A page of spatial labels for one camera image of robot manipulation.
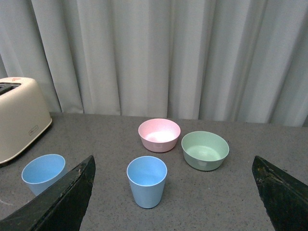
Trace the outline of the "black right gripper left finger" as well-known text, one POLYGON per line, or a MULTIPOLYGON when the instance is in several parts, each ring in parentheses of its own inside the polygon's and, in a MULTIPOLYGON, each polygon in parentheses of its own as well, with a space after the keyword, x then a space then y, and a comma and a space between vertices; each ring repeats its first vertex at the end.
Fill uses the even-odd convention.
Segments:
POLYGON ((2 231, 78 231, 86 214, 96 165, 92 155, 0 222, 2 231))

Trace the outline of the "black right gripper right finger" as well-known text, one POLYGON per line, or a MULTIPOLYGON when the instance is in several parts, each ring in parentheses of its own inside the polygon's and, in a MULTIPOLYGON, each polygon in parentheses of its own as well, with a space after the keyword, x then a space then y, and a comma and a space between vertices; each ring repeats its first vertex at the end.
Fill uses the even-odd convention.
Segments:
POLYGON ((253 176, 276 231, 308 229, 308 186, 260 156, 255 156, 253 176))

